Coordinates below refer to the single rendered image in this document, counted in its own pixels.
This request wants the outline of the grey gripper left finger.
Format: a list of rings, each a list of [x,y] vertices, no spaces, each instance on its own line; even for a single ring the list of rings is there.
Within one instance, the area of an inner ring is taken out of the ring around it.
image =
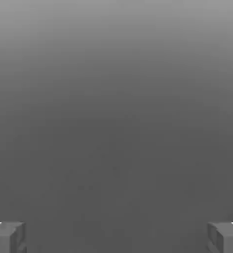
[[[0,253],[27,253],[26,223],[0,222]]]

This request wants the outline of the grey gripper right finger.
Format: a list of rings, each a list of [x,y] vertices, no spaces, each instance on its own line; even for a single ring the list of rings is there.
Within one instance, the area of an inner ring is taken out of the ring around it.
[[[233,222],[207,224],[207,253],[233,253]]]

